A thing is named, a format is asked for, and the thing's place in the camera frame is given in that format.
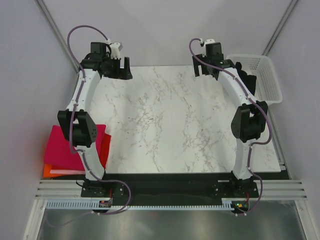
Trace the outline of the black t shirt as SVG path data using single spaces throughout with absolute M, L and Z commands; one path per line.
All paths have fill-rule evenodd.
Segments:
M 249 92 L 252 95 L 255 95 L 256 93 L 256 83 L 257 83 L 257 77 L 252 74 L 248 74 L 246 71 L 242 70 L 242 64 L 240 62 L 235 63 L 235 68 L 237 70 L 237 73 L 246 86 L 246 88 L 249 90 Z

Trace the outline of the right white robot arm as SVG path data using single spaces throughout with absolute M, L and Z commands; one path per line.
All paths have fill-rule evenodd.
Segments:
M 192 54 L 195 76 L 211 75 L 229 95 L 236 108 L 230 127 L 236 139 L 235 164 L 229 180 L 229 191 L 235 197 L 252 197 L 259 195 L 254 182 L 255 174 L 251 169 L 253 147 L 260 145 L 259 138 L 268 122 L 268 104 L 254 96 L 257 77 L 242 69 L 240 62 L 234 63 L 226 59 L 222 53 L 222 45 L 213 39 L 198 41 L 201 54 Z

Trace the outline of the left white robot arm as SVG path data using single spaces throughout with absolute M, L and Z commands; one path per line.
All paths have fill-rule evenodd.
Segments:
M 129 57 L 121 58 L 121 42 L 92 42 L 90 52 L 80 62 L 78 82 L 65 110 L 57 114 L 69 150 L 80 157 L 84 167 L 81 196 L 105 198 L 110 196 L 110 185 L 104 181 L 105 167 L 96 147 L 98 127 L 89 114 L 95 90 L 103 77 L 131 80 Z

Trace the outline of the white plastic basket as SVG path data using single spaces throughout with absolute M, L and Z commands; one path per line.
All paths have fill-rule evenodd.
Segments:
M 254 96 L 259 101 L 266 101 L 269 106 L 283 101 L 277 74 L 269 57 L 256 54 L 229 54 L 227 59 L 234 64 L 241 63 L 245 72 L 257 77 Z

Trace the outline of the folded red t shirt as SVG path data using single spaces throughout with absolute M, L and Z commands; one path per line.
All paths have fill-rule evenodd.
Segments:
M 104 134 L 101 140 L 99 160 L 101 165 L 106 169 L 109 152 L 110 152 L 111 135 Z

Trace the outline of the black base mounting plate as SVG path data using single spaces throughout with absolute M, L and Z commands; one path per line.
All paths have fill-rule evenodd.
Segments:
M 238 180 L 233 173 L 106 173 L 105 182 L 85 179 L 81 196 L 107 198 L 139 195 L 189 195 L 222 198 L 257 198 L 254 178 Z

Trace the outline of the folded light pink t shirt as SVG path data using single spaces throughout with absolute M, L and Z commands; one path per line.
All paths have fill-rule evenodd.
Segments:
M 70 169 L 51 169 L 50 173 L 56 175 L 84 175 L 85 171 Z

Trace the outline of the folded orange t shirt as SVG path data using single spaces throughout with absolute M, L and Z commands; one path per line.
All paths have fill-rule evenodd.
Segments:
M 62 176 L 72 176 L 72 175 L 64 175 L 64 174 L 51 174 L 50 170 L 69 170 L 66 168 L 61 168 L 58 166 L 54 166 L 51 164 L 44 164 L 44 169 L 43 169 L 43 177 L 44 178 L 57 178 L 57 177 L 62 177 Z

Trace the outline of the aluminium frame rail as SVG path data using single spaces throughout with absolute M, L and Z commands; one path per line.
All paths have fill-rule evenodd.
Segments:
M 299 180 L 263 180 L 263 200 L 305 200 L 307 195 Z M 36 199 L 80 199 L 81 187 L 74 180 L 41 180 Z

